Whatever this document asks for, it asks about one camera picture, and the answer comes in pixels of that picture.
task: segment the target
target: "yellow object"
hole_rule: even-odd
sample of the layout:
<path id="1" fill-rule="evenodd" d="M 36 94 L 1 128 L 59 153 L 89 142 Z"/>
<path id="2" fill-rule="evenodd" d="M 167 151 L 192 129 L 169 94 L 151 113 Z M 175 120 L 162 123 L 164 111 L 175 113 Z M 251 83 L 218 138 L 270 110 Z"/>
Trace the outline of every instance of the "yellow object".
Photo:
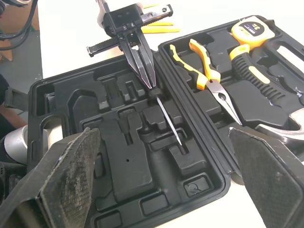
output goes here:
<path id="1" fill-rule="evenodd" d="M 235 57 L 237 57 L 237 56 L 239 56 L 241 54 L 244 54 L 244 53 L 249 53 L 249 51 L 250 51 L 249 44 L 243 44 L 243 45 L 238 46 L 235 49 L 233 49 L 230 52 L 229 56 L 230 56 L 230 59 L 232 61 Z"/>
<path id="2" fill-rule="evenodd" d="M 168 33 L 168 32 L 179 32 L 180 28 L 172 26 L 144 26 L 142 27 L 143 33 Z"/>
<path id="3" fill-rule="evenodd" d="M 172 25 L 174 25 L 174 24 L 169 21 L 156 21 L 147 26 L 172 26 Z"/>
<path id="4" fill-rule="evenodd" d="M 179 62 L 183 65 L 183 67 L 185 69 L 187 69 L 188 71 L 193 71 L 194 73 L 196 73 L 198 75 L 198 79 L 197 79 L 197 88 L 198 89 L 201 89 L 201 90 L 204 90 L 205 89 L 205 86 L 206 86 L 206 83 L 209 81 L 208 78 L 203 74 L 201 73 L 200 71 L 198 71 L 197 69 L 194 69 L 193 67 L 191 67 L 190 65 L 188 65 L 187 63 L 185 63 L 177 54 L 176 52 L 176 48 L 174 45 L 170 45 L 170 50 L 172 51 L 173 53 L 173 58 L 175 59 L 176 62 Z"/>
<path id="5" fill-rule="evenodd" d="M 149 5 L 144 5 L 144 9 L 147 9 L 147 8 L 151 8 L 151 7 L 154 7 L 154 6 L 158 6 L 158 4 L 149 4 Z"/>
<path id="6" fill-rule="evenodd" d="M 252 74 L 254 74 L 264 84 L 270 83 L 270 80 L 267 77 L 265 77 L 261 72 L 259 72 L 259 70 L 256 69 L 255 66 L 250 66 L 250 67 L 248 67 L 248 69 L 251 71 Z"/>
<path id="7" fill-rule="evenodd" d="M 218 82 L 220 82 L 221 75 L 219 71 L 216 71 L 211 65 L 210 56 L 206 48 L 194 39 L 190 39 L 189 47 L 192 51 L 198 54 L 201 60 L 203 61 L 206 77 L 209 80 L 217 80 Z"/>
<path id="8" fill-rule="evenodd" d="M 256 16 L 241 20 L 231 29 L 232 36 L 243 44 L 249 44 L 250 50 L 261 46 L 267 39 L 275 36 L 274 32 Z"/>

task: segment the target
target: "black cable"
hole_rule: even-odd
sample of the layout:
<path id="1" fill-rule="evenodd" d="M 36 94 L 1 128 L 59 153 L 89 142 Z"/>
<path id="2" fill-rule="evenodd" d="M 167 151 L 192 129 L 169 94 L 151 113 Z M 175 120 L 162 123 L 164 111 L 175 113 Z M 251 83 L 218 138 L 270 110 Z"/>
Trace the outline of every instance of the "black cable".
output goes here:
<path id="1" fill-rule="evenodd" d="M 30 28 L 30 26 L 32 24 L 33 17 L 34 17 L 34 13 L 35 13 L 35 10 L 36 10 L 37 2 L 38 2 L 38 0 L 33 0 L 32 6 L 31 6 L 31 9 L 30 9 L 30 12 L 29 12 L 28 20 L 25 23 L 24 27 L 19 32 L 14 33 L 14 34 L 10 34 L 10 35 L 0 34 L 0 40 L 13 39 L 13 38 L 19 37 L 25 31 L 27 31 L 28 28 Z"/>
<path id="2" fill-rule="evenodd" d="M 25 32 L 24 36 L 21 38 L 21 40 L 17 44 L 14 44 L 10 47 L 0 47 L 0 51 L 8 51 L 8 50 L 12 50 L 14 48 L 19 47 L 29 37 L 29 32 L 30 32 L 30 27 L 28 28 L 28 30 Z"/>

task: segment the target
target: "yellow pliers handle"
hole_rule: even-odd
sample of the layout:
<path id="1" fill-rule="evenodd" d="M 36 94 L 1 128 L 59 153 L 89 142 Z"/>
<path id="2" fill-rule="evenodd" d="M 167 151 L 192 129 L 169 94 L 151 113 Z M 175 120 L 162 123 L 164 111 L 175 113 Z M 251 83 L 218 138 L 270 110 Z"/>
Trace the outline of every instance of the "yellow pliers handle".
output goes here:
<path id="1" fill-rule="evenodd" d="M 202 72 L 194 69 L 189 64 L 185 63 L 177 54 L 176 47 L 174 45 L 170 45 L 170 52 L 173 57 L 173 61 L 178 66 L 181 66 L 187 72 L 195 78 L 196 80 L 196 87 L 200 90 L 204 90 L 206 88 L 206 84 L 210 80 L 216 80 L 220 82 L 220 73 L 216 71 L 216 69 L 212 66 L 210 56 L 208 51 L 205 49 L 204 46 L 199 44 L 197 41 L 191 39 L 189 42 L 189 47 L 192 51 L 197 53 L 199 57 L 201 58 L 203 65 L 204 65 L 204 71 L 205 74 Z"/>

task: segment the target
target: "hammer head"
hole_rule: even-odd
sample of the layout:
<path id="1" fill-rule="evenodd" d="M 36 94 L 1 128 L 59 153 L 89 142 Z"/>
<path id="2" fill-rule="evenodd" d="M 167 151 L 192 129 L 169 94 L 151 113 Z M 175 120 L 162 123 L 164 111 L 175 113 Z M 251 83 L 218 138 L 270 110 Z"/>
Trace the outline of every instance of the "hammer head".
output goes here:
<path id="1" fill-rule="evenodd" d="M 259 124 L 256 127 L 256 129 L 261 133 L 279 139 L 290 149 L 295 148 L 298 145 L 304 143 L 304 108 L 301 108 L 298 111 L 291 113 L 289 115 L 289 118 L 292 122 L 294 122 L 299 127 L 299 130 L 297 131 L 280 130 L 266 126 L 264 124 Z"/>

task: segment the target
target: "gray floor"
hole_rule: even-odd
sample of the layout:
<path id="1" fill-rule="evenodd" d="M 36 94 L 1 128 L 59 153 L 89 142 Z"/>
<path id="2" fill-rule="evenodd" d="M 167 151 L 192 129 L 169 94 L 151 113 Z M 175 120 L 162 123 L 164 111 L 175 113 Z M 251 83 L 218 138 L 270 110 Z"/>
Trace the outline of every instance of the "gray floor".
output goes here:
<path id="1" fill-rule="evenodd" d="M 40 33 L 30 32 L 28 39 L 18 48 L 13 50 L 13 61 L 0 63 L 0 74 L 8 81 L 9 85 L 21 92 L 28 93 L 30 86 L 42 79 Z M 28 113 L 16 110 L 27 121 Z"/>

